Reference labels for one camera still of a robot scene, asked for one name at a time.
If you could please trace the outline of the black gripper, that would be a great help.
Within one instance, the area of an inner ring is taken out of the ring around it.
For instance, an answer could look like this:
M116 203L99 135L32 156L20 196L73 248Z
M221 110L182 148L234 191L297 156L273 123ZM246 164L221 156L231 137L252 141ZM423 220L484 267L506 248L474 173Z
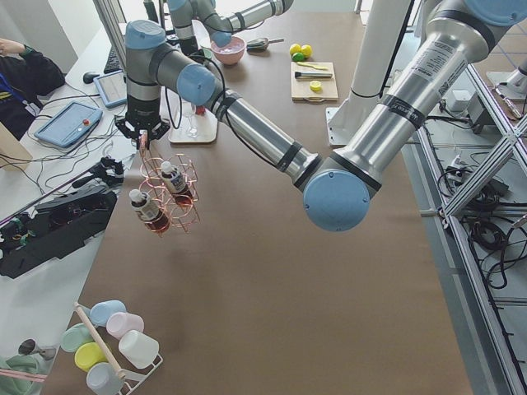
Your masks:
M139 115L128 111L124 116L114 116L115 127L127 138L139 142L143 135L146 141L161 139L169 130L170 123L159 115Z

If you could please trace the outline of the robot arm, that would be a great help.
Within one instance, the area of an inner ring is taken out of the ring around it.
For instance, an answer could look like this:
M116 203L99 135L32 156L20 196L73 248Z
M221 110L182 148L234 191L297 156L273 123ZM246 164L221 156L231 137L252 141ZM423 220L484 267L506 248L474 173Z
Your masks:
M319 228L350 230L366 216L381 175L427 115L472 63L526 17L523 1L440 1L417 53L347 143L327 158L308 152L183 49L153 21L131 21L124 33L127 113L122 133L138 145L161 137L160 93L167 88L208 109L251 150L289 175Z
M198 52L193 21L200 21L209 33L209 38L222 48L231 42L233 34L247 30L269 17L282 15L293 3L293 0L261 1L230 16L220 16L215 1L167 1L170 19L185 55Z

